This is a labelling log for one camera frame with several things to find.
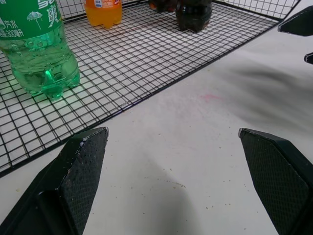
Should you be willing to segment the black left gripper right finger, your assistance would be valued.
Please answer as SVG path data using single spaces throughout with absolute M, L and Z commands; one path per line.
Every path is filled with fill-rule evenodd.
M 280 235 L 313 233 L 313 165 L 287 139 L 238 133 L 254 188 Z

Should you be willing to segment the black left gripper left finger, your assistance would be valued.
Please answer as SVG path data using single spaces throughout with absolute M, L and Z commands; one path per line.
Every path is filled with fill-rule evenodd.
M 108 127 L 70 138 L 0 225 L 2 235 L 81 235 L 98 189 Z

